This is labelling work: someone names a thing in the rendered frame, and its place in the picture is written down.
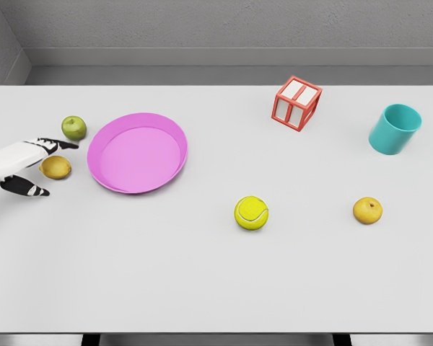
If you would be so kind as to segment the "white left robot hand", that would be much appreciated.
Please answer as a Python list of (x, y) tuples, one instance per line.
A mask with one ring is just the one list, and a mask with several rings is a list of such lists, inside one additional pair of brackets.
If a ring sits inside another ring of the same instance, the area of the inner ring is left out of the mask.
[(79, 145), (52, 138), (35, 138), (13, 143), (0, 149), (0, 187), (26, 197), (49, 196), (50, 193), (33, 182), (17, 175), (54, 154), (58, 150), (78, 149)]

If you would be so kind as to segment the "yellow lemon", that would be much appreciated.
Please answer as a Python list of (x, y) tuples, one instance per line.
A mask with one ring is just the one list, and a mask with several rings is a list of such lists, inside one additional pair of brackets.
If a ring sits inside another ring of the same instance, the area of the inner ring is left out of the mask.
[(44, 159), (39, 170), (51, 179), (63, 179), (71, 173), (71, 164), (62, 156), (49, 156)]

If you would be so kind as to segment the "pink round plate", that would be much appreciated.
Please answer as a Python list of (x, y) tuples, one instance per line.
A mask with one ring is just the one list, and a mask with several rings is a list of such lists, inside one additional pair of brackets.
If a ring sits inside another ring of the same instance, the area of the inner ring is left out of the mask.
[(138, 194), (156, 190), (183, 168), (188, 140), (168, 117), (140, 112), (102, 127), (87, 151), (93, 178), (109, 190)]

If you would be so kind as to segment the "yellow-green tennis ball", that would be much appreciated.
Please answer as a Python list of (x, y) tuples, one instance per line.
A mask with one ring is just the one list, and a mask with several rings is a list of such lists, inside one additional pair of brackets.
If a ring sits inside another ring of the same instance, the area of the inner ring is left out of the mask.
[(243, 197), (234, 209), (236, 222), (249, 231), (261, 229), (266, 224), (268, 216), (268, 206), (256, 196)]

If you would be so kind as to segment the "teal cup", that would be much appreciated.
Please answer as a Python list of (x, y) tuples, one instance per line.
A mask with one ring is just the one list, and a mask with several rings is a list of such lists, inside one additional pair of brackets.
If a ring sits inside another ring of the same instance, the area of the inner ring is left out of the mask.
[(422, 118), (414, 108), (388, 105), (369, 134), (369, 144), (381, 154), (399, 154), (421, 124)]

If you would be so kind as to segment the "red and white cube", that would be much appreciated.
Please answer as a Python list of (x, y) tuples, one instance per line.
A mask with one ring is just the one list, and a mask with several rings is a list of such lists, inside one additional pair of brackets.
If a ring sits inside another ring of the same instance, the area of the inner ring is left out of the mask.
[(315, 114), (323, 89), (291, 76), (276, 93), (271, 118), (300, 132)]

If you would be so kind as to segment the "yellow pear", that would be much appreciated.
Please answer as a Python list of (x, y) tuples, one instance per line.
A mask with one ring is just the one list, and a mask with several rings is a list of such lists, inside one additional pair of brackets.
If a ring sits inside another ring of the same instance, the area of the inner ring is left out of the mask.
[(360, 198), (353, 206), (355, 219), (363, 224), (372, 224), (379, 221), (382, 213), (382, 205), (378, 200), (372, 197)]

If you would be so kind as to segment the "green apple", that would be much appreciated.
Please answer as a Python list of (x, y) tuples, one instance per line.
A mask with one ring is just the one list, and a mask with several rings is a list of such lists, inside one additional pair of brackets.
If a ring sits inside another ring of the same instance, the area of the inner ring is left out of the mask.
[(70, 115), (63, 119), (61, 130), (69, 140), (80, 141), (87, 134), (87, 125), (82, 118)]

